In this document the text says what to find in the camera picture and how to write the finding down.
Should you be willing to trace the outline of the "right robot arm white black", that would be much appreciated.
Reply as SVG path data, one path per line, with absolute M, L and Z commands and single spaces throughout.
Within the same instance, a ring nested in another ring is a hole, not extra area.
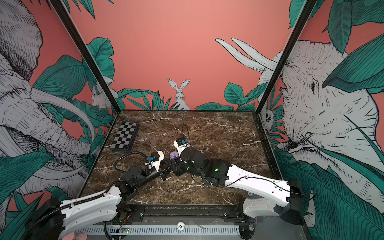
M 199 177 L 204 185 L 235 188 L 260 196 L 261 202 L 245 200 L 243 214 L 249 218 L 277 216 L 283 221 L 302 226 L 304 198 L 301 182 L 297 179 L 275 180 L 248 172 L 228 161 L 209 159 L 191 143 L 188 126 L 182 125 L 183 136 L 174 141 L 179 156 L 175 158 L 174 174 Z

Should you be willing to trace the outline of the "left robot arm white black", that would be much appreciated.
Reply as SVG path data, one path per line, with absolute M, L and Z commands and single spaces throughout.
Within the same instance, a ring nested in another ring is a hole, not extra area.
M 174 170 L 179 154 L 165 157 L 162 151 L 153 153 L 145 167 L 133 165 L 128 170 L 117 169 L 123 175 L 106 188 L 82 198 L 60 201 L 48 200 L 25 224 L 23 240 L 59 240 L 71 232 L 100 222 L 113 220 L 121 212 L 128 212 L 128 202 L 139 189 L 151 181 L 166 180 Z

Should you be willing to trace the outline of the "purple earbud charging case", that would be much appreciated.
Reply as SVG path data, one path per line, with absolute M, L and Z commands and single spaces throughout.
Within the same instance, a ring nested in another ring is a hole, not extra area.
M 170 153 L 170 159 L 171 159 L 171 160 L 177 159 L 177 158 L 179 158 L 179 157 L 180 157 L 180 155 L 179 155 L 178 152 L 171 152 L 171 153 Z

